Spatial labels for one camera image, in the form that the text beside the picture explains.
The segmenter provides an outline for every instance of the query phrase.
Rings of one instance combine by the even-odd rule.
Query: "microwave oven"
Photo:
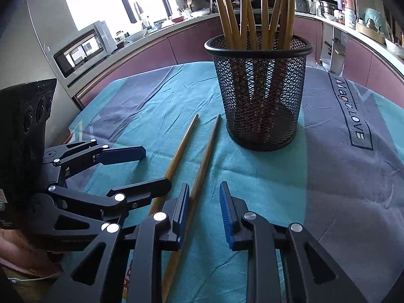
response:
[[[97,21],[61,41],[50,49],[47,57],[60,83],[70,87],[116,49],[106,22]]]

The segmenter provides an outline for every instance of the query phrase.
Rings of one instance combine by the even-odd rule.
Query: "table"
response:
[[[141,144],[147,156],[100,165],[68,185],[104,195],[111,187],[161,177],[195,113],[200,121],[169,197],[183,182],[192,185],[215,116],[225,116],[214,64],[172,66],[112,82],[72,123],[73,139]],[[226,244],[221,181],[269,222],[304,224],[368,301],[380,302],[404,268],[404,110],[353,82],[306,68],[297,134],[288,146],[247,150],[225,126],[224,119],[168,302],[245,299],[247,256]],[[148,210],[132,211],[126,224],[137,224]]]

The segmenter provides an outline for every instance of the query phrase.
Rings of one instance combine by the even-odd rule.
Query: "wooden chopstick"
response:
[[[208,168],[209,160],[211,158],[213,146],[215,143],[217,129],[219,128],[220,119],[221,119],[221,115],[219,114],[216,117],[216,122],[215,122],[215,125],[213,126],[211,138],[209,139],[208,145],[205,150],[205,154],[203,155],[202,162],[199,166],[199,170],[198,170],[195,182],[193,183],[191,194],[189,195],[188,218],[187,218],[187,225],[185,228],[185,238],[183,240],[183,245],[186,240],[186,234],[188,233],[189,226],[192,223],[193,213],[195,211],[197,198],[198,198],[199,193],[201,192],[201,189],[203,186],[203,181],[205,179],[206,170]],[[167,296],[170,292],[170,288],[171,288],[172,282],[174,281],[174,277],[175,277],[175,271],[177,270],[178,263],[181,259],[181,254],[182,254],[182,249],[180,249],[177,252],[172,252],[171,256],[168,260],[166,272],[164,274],[164,278],[162,281],[163,303],[166,302]]]
[[[255,26],[253,6],[251,1],[247,0],[247,18],[248,18],[248,32],[250,33],[251,50],[258,50],[257,28]]]
[[[261,50],[268,49],[269,40],[268,0],[261,0]]]
[[[288,18],[288,0],[281,0],[278,49],[283,48],[287,18]]]
[[[269,44],[268,49],[273,49],[273,44],[275,41],[276,30],[279,22],[279,15],[280,15],[280,4],[281,0],[275,0],[275,4],[273,5],[273,12],[271,17],[271,25],[269,26]]]
[[[184,153],[185,147],[187,146],[187,142],[189,140],[189,137],[191,136],[193,128],[195,127],[198,117],[199,117],[198,114],[196,114],[193,117],[193,120],[192,120],[191,124],[189,125],[184,137],[182,138],[181,143],[179,144],[177,151],[175,152],[174,157],[172,158],[171,163],[168,166],[166,174],[164,175],[170,181],[172,180],[175,170],[178,167],[179,161],[181,160],[181,157]],[[148,215],[152,215],[154,213],[159,212],[161,210],[161,207],[164,203],[165,198],[166,198],[166,196],[154,198],[153,204],[150,207]]]
[[[241,49],[242,45],[241,45],[240,32],[238,30],[236,14],[234,13],[232,1],[225,0],[225,4],[226,4],[227,12],[228,12],[228,17],[230,20],[230,28],[232,29],[234,48]]]
[[[286,30],[285,30],[285,39],[283,42],[283,49],[290,49],[290,44],[293,37],[293,23],[294,23],[294,0],[289,0],[288,18],[286,20]]]
[[[225,35],[225,40],[228,49],[234,49],[234,40],[233,40],[233,33],[232,28],[230,27],[230,21],[228,18],[228,13],[225,7],[223,0],[216,0],[218,9],[219,9],[219,16],[220,21],[223,27],[223,33]]]
[[[240,38],[242,49],[247,49],[247,24],[248,24],[248,5],[247,0],[241,0],[240,8]]]

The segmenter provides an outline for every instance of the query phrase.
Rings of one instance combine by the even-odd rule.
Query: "person's hand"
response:
[[[58,263],[53,263],[43,250],[34,248],[19,230],[0,229],[0,263],[16,271],[51,275],[61,271]]]

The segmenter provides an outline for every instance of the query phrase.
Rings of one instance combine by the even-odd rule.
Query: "mesh container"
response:
[[[276,150],[296,134],[310,42],[293,36],[290,50],[229,50],[223,35],[205,43],[213,56],[231,138],[252,150]]]

